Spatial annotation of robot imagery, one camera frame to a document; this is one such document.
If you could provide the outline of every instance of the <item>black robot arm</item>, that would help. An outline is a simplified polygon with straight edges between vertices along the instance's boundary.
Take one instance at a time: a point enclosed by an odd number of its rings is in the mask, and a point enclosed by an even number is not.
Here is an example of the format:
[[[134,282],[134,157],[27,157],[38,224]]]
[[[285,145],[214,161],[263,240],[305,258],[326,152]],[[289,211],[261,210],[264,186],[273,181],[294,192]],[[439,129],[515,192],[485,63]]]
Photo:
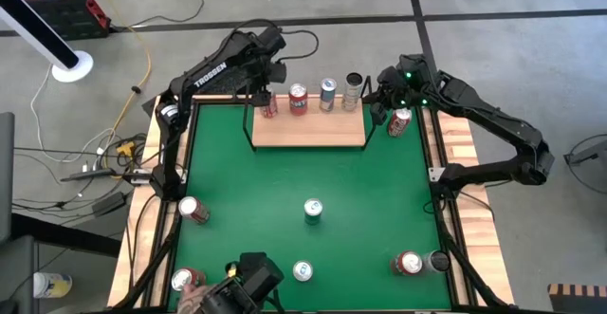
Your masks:
[[[524,185],[542,185],[546,181],[554,157],[542,133],[483,101],[464,81],[443,71],[432,75],[422,55],[401,55],[398,65],[383,70],[377,81],[378,90],[366,96],[373,104],[375,121],[385,120],[387,109],[428,105],[467,118],[516,149],[516,156],[506,161],[471,167],[449,163],[444,169],[434,168],[436,173],[431,180],[443,191],[457,195],[468,184],[490,181],[515,180]]]
[[[261,34],[244,33],[238,28],[253,22],[269,23]],[[174,78],[160,94],[155,117],[160,129],[158,165],[152,171],[150,184],[165,201],[183,196],[181,177],[175,169],[178,141],[186,130],[195,94],[251,95],[253,106],[269,103],[266,87],[270,82],[283,83],[286,67],[271,61],[283,47],[281,29],[267,20],[250,20],[235,28],[219,48],[198,65]]]

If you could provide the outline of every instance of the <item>green felt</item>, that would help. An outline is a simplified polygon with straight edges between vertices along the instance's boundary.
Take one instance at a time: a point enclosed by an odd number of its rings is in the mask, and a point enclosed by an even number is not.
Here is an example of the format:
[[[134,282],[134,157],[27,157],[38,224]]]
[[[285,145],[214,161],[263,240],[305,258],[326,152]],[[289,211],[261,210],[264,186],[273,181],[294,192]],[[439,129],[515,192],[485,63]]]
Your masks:
[[[366,151],[253,153],[242,114],[237,105],[200,108],[187,194],[200,199],[211,218],[204,226],[183,221],[175,269],[197,268],[217,283],[240,253],[264,251],[285,275],[279,285],[285,309],[450,307],[444,274],[394,276],[389,268],[405,249],[424,254],[439,247],[433,216],[422,211],[430,190],[415,119],[399,139],[379,127]],[[311,197],[324,205],[317,226],[304,223]],[[307,283],[293,277],[298,260],[313,266]],[[173,292],[171,310],[177,300]]]

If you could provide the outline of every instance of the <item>concrete floor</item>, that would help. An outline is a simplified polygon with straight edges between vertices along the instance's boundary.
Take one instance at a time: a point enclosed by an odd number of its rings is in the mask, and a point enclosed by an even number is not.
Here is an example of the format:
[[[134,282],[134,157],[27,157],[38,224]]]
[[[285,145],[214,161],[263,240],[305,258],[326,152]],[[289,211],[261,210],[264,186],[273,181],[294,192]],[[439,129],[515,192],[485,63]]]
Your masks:
[[[97,0],[115,19],[106,0]],[[187,17],[197,0],[114,0],[128,23],[164,14]],[[296,18],[340,15],[413,14],[411,0],[205,0],[192,23],[238,21],[255,17]],[[424,14],[471,12],[605,9],[607,0],[420,0]],[[488,102],[524,118],[543,131],[556,157],[548,182],[541,187],[508,184],[489,190],[506,269],[515,301],[524,308],[550,309],[550,283],[604,285],[607,279],[607,216],[605,196],[579,185],[561,156],[579,140],[603,132],[607,126],[607,79],[604,33],[607,16],[525,20],[452,21],[427,23],[434,58],[439,68],[464,79]],[[312,58],[288,64],[286,85],[339,78],[351,71],[370,74],[397,62],[400,53],[417,53],[421,45],[414,22],[312,26],[321,39]],[[152,52],[154,70],[138,104],[166,88],[169,80],[214,52],[227,29],[143,33]],[[311,48],[309,37],[289,36],[284,55]],[[145,71],[145,56],[132,34],[103,40],[70,43],[95,59],[95,69],[84,80],[61,84],[52,79],[40,96],[43,136],[48,148],[79,149],[111,126],[129,87]],[[17,117],[16,144],[37,146],[35,121],[29,101],[42,81],[47,62],[21,38],[0,38],[0,109]],[[278,86],[285,91],[285,86]],[[146,132],[149,119],[133,107],[119,129],[121,135]],[[481,162],[511,157],[503,142],[473,127]],[[80,170],[80,163],[49,166],[65,176]],[[15,197],[57,201],[82,185],[55,185],[35,161],[15,159]],[[599,185],[604,172],[591,162],[579,168],[582,177]],[[102,194],[111,181],[96,182],[84,197]],[[45,220],[59,218],[38,213]],[[99,233],[124,227],[125,211],[81,224]],[[41,263],[54,251],[41,251]],[[102,309],[115,261],[68,252],[49,267],[69,272],[80,280],[66,298],[42,301],[44,312]]]

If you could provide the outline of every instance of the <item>can on its side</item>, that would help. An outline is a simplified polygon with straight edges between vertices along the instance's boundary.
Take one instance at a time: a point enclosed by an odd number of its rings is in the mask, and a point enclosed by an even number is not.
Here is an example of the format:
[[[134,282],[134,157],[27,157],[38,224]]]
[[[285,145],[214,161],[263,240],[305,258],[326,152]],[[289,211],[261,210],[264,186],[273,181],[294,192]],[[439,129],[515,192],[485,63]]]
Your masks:
[[[345,77],[345,90],[341,99],[341,108],[345,111],[354,111],[360,98],[362,89],[362,76],[356,72]]]
[[[335,90],[338,87],[337,82],[330,78],[325,78],[321,82],[321,102],[320,108],[324,112],[333,110],[335,103]]]
[[[307,111],[307,88],[300,83],[294,83],[288,92],[288,104],[291,114],[301,116]]]
[[[278,115],[278,103],[276,102],[276,92],[270,86],[266,87],[266,90],[270,93],[269,104],[261,107],[262,116],[271,119]]]
[[[312,278],[314,270],[308,261],[298,261],[293,266],[293,277],[299,282],[307,282]]]
[[[209,221],[209,216],[211,215],[209,209],[193,196],[185,196],[179,201],[179,206],[177,207],[181,215],[194,221],[196,224],[205,224]]]
[[[181,268],[171,277],[171,287],[175,291],[183,290],[185,285],[203,286],[207,283],[207,275],[193,268]]]
[[[409,109],[403,108],[393,111],[390,123],[388,124],[388,135],[393,138],[400,137],[405,130],[407,130],[409,123],[411,123],[412,116],[411,110]]]
[[[305,200],[303,204],[304,219],[309,225],[316,225],[321,221],[322,203],[319,199]]]
[[[72,288],[72,277],[59,273],[34,272],[34,299],[62,298]]]
[[[441,251],[435,250],[426,253],[422,257],[423,268],[429,272],[445,272],[451,267],[451,259],[448,254]]]
[[[415,251],[405,250],[390,260],[390,269],[394,275],[415,275],[422,269],[421,257]]]

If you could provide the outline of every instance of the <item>wooden table frame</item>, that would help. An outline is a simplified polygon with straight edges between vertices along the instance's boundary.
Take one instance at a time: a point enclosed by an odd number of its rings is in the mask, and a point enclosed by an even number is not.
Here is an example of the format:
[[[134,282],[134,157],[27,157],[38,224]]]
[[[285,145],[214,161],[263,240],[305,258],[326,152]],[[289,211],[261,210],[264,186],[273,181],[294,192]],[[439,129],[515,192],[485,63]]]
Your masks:
[[[195,101],[217,101],[224,102],[230,96],[195,96]],[[197,112],[194,111],[192,119],[195,119]],[[426,163],[429,167],[441,166],[446,161],[460,163],[465,166],[478,164],[476,151],[472,141],[472,136],[469,129],[469,123],[466,119],[453,118],[442,113],[431,113],[429,110],[423,110],[423,116],[418,117],[420,129],[425,128],[425,132],[421,132],[422,140],[425,146],[429,148]],[[439,128],[440,133],[434,132],[434,128]],[[186,131],[179,142],[178,158],[180,164],[184,164],[187,154],[187,145],[189,142],[190,129]],[[143,160],[153,156],[158,151],[159,130],[156,124],[156,119],[152,117],[148,130],[148,139],[146,141],[143,152]],[[152,158],[143,166],[146,169],[152,169],[157,165],[157,158]],[[482,201],[488,203],[485,187],[482,185],[468,185],[464,191],[471,194]],[[138,221],[141,209],[145,201],[154,193],[150,186],[139,186],[135,189],[129,212],[127,230],[131,234],[131,244],[135,235],[135,224]],[[165,213],[164,218],[158,220],[161,212]],[[148,266],[151,260],[153,249],[157,249],[161,239],[166,237],[169,232],[170,225],[159,225],[161,223],[171,223],[175,215],[175,204],[160,204],[159,199],[154,199],[145,209],[141,218],[140,228],[138,231],[138,245],[136,248],[136,258],[134,261],[133,274],[135,279],[140,277],[141,273]],[[466,200],[465,195],[458,197],[458,202],[454,207],[447,207],[443,213],[445,218],[455,216],[455,220],[447,220],[448,227],[453,236],[458,239],[458,229],[465,241],[465,247],[469,256],[470,262],[474,265],[485,282],[493,289],[493,291],[507,303],[513,303],[512,293],[510,291],[509,282],[506,275],[506,267],[502,257],[502,251],[497,238],[495,225],[492,221],[491,213],[486,209],[479,207],[477,204]],[[120,256],[116,266],[114,281],[108,299],[108,306],[118,303],[129,289],[129,252],[127,246],[126,234],[122,239],[120,247]],[[145,299],[146,305],[158,306],[165,303],[167,294],[162,298],[163,289],[166,286],[167,273],[166,267],[169,256],[165,256],[164,260],[157,269],[156,276],[152,282],[148,292],[144,293],[139,299],[138,305]],[[461,268],[457,263],[453,263],[452,282],[455,285],[457,303],[461,305],[473,304],[475,301],[469,300],[469,296],[476,298],[473,291],[470,291],[467,282],[464,280]]]

